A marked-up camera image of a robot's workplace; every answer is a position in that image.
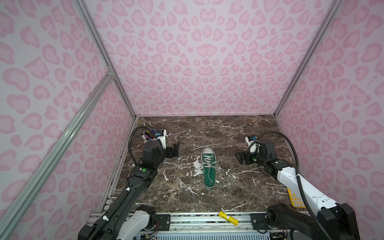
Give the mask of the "coloured pens bundle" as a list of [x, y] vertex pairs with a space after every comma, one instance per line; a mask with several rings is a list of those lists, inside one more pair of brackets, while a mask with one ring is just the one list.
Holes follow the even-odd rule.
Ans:
[[155, 136], [155, 130], [153, 130], [153, 129], [145, 130], [143, 133], [145, 133], [146, 135], [151, 135], [151, 136], [153, 136], [153, 137], [156, 138], [156, 136]]

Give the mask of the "aluminium frame post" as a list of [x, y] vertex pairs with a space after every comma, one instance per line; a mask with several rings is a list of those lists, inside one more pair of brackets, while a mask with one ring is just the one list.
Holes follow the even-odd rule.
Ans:
[[123, 88], [123, 85], [121, 83], [120, 78], [118, 77], [118, 74], [117, 74], [116, 69], [115, 69], [115, 67], [111, 61], [111, 58], [110, 58], [108, 52], [107, 52], [105, 44], [103, 43], [103, 40], [102, 40], [102, 38], [101, 38], [97, 28], [96, 28], [96, 25], [95, 25], [93, 18], [89, 12], [89, 9], [87, 7], [86, 2], [83, 0], [74, 0], [73, 3], [77, 7], [79, 14], [81, 15], [81, 18], [83, 19], [85, 26], [88, 29], [88, 31], [89, 31], [89, 33], [90, 33], [90, 35], [91, 35], [91, 37], [95, 43], [95, 46], [98, 49], [99, 54], [100, 54], [101, 58], [103, 59], [107, 69], [113, 75], [114, 83], [116, 84], [116, 86], [118, 88], [119, 94], [123, 98], [123, 103], [127, 107], [131, 117], [133, 119], [136, 119], [137, 116], [134, 113], [134, 110], [131, 106], [131, 103], [129, 102], [128, 96], [127, 96], [127, 94]]

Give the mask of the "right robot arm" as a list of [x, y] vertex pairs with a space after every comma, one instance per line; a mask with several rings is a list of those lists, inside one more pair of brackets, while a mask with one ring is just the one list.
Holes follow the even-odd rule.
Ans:
[[236, 153], [240, 164], [256, 164], [260, 171], [287, 187], [302, 201], [308, 213], [292, 210], [285, 204], [269, 206], [264, 220], [254, 221], [254, 229], [286, 227], [312, 240], [358, 240], [360, 234], [355, 211], [339, 204], [304, 179], [288, 161], [279, 159], [275, 145], [269, 140], [246, 137], [248, 150]]

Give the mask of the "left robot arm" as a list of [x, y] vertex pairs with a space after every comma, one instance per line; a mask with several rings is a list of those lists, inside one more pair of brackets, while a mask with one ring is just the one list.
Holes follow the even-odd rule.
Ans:
[[143, 229], [157, 228], [156, 211], [150, 206], [140, 206], [133, 216], [129, 214], [140, 196], [149, 188], [165, 159], [178, 157], [180, 143], [163, 148], [160, 141], [148, 141], [144, 145], [141, 162], [131, 171], [126, 188], [114, 200], [108, 210], [92, 225], [84, 225], [79, 240], [132, 240]]

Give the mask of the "yellow marker tube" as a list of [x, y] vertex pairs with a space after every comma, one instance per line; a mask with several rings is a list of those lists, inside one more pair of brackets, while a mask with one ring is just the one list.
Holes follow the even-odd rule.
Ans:
[[231, 223], [235, 226], [237, 226], [239, 224], [239, 221], [237, 219], [227, 215], [226, 213], [224, 213], [222, 211], [219, 212], [219, 217], [225, 219], [226, 221], [228, 221], [229, 223]]

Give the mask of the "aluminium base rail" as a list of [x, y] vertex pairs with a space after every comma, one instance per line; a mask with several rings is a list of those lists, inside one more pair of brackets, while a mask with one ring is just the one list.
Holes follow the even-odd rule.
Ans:
[[[188, 215], [188, 214], [165, 214], [165, 215], [157, 215], [156, 214], [156, 225], [157, 228], [153, 228], [151, 231], [147, 229], [141, 230], [143, 231], [197, 231], [198, 229], [214, 229], [217, 228], [220, 231], [228, 232], [231, 229], [248, 229], [257, 231], [260, 234], [266, 234], [268, 230], [264, 227], [258, 227], [254, 229], [254, 221], [262, 221], [264, 220], [266, 215], [262, 212], [251, 213], [251, 214], [240, 214], [240, 221], [237, 226], [229, 223], [223, 218], [219, 217], [219, 214], [214, 215], [213, 213], [201, 214], [197, 215]], [[289, 230], [286, 227], [280, 227], [279, 229], [272, 230]]]

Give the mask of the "pink pen cup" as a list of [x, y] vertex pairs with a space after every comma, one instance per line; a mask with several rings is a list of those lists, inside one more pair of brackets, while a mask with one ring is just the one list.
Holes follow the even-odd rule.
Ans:
[[142, 139], [147, 142], [147, 141], [151, 141], [151, 140], [155, 140], [156, 138], [151, 136], [151, 135], [146, 135], [145, 133], [141, 134], [141, 137]]

